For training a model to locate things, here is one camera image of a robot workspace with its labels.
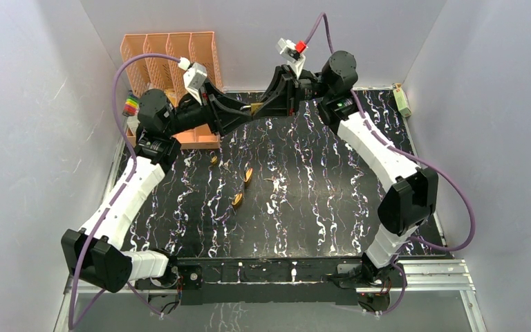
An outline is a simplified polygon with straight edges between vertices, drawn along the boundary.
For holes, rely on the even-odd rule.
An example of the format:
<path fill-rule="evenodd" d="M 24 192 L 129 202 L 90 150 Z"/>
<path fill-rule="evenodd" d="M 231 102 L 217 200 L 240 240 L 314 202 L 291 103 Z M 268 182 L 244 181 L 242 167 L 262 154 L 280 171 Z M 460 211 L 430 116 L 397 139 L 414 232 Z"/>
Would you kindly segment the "large brass padlock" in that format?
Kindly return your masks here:
<path fill-rule="evenodd" d="M 244 177 L 243 177 L 244 188 L 249 187 L 252 181 L 252 175 L 253 175 L 253 168 L 252 167 L 247 168 L 244 172 Z"/>

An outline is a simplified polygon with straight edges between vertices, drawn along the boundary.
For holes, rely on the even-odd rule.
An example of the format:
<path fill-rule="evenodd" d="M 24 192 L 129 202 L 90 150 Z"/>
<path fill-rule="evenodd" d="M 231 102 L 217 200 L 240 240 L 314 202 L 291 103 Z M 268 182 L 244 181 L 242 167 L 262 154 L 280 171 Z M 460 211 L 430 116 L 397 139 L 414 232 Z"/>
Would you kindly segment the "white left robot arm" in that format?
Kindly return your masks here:
<path fill-rule="evenodd" d="M 152 278 L 163 288 L 178 281 L 179 270 L 163 251 L 122 250 L 140 208 L 180 153 L 174 136 L 204 124 L 224 133 L 252 119 L 249 104 L 221 93 L 209 81 L 201 87 L 199 99 L 188 93 L 174 106 L 164 91 L 149 89 L 138 106 L 143 135 L 124 173 L 91 218 L 61 238 L 71 275 L 111 293 L 138 279 Z"/>

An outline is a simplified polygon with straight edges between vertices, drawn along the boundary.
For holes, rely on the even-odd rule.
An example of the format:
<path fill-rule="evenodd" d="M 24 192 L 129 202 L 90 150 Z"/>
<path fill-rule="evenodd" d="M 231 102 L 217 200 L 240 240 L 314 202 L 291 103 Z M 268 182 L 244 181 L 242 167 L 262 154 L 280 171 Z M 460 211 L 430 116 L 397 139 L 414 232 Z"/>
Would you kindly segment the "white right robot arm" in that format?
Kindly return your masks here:
<path fill-rule="evenodd" d="M 438 175 L 398 153 L 363 111 L 352 90 L 358 79 L 352 54 L 334 52 L 318 73 L 304 70 L 306 58 L 297 50 L 283 50 L 281 56 L 286 64 L 276 67 L 252 116 L 291 116 L 301 102 L 316 100 L 320 120 L 372 169 L 385 195 L 378 208 L 380 227 L 362 257 L 362 279 L 380 286 L 401 247 L 434 213 Z"/>

